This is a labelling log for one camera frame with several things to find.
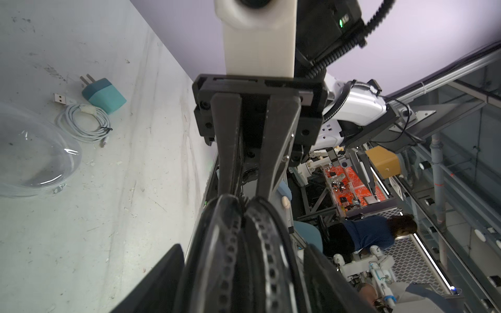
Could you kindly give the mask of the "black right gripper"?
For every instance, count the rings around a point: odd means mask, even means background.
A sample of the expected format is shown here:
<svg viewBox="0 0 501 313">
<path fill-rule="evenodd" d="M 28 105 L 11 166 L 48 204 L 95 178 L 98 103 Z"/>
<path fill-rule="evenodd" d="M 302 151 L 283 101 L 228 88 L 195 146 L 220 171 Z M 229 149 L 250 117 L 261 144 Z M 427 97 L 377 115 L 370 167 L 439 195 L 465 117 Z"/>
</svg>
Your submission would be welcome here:
<svg viewBox="0 0 501 313">
<path fill-rule="evenodd" d="M 328 96 L 321 80 L 212 74 L 199 75 L 193 92 L 200 135 L 217 145 L 218 195 L 236 195 L 241 171 L 256 164 L 256 195 L 266 200 L 313 146 Z"/>
</svg>

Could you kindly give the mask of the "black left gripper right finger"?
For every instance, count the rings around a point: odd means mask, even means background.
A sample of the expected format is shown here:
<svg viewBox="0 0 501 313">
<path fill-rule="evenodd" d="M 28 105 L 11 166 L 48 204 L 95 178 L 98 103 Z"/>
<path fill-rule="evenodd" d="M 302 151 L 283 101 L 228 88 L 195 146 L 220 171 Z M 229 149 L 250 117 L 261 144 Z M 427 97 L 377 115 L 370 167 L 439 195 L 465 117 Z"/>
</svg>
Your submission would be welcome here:
<svg viewBox="0 0 501 313">
<path fill-rule="evenodd" d="M 376 311 L 314 245 L 305 248 L 303 269 L 312 312 Z"/>
</svg>

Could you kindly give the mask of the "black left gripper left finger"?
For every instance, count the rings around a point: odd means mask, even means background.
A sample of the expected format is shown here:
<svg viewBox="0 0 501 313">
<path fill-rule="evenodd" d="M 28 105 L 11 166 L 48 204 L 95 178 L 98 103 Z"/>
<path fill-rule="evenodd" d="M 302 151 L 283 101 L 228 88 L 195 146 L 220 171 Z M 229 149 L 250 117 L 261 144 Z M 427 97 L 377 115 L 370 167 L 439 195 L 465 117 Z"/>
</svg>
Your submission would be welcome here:
<svg viewBox="0 0 501 313">
<path fill-rule="evenodd" d="M 181 245 L 175 244 L 112 311 L 172 312 L 184 267 Z"/>
</svg>

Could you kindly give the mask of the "clear pouch with black zipper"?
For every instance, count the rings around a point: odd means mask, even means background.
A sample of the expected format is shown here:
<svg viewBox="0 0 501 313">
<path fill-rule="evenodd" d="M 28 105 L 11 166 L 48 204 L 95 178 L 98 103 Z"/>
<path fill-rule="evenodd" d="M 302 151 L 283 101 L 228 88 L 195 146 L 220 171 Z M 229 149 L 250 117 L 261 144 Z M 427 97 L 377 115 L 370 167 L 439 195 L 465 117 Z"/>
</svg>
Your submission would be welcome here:
<svg viewBox="0 0 501 313">
<path fill-rule="evenodd" d="M 311 311 L 288 229 L 270 202 L 223 194 L 208 203 L 174 311 Z"/>
</svg>

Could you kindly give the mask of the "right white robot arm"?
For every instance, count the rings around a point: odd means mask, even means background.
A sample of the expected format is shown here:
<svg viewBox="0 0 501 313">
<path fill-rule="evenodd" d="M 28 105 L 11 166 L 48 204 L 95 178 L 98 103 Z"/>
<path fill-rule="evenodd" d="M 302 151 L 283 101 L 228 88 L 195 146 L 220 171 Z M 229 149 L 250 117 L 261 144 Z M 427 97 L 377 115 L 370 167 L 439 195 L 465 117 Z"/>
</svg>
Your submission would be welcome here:
<svg viewBox="0 0 501 313">
<path fill-rule="evenodd" d="M 367 142 L 401 116 L 374 80 L 201 74 L 193 94 L 199 133 L 219 154 L 217 191 L 235 196 L 255 181 L 269 199 L 310 151 Z"/>
</svg>

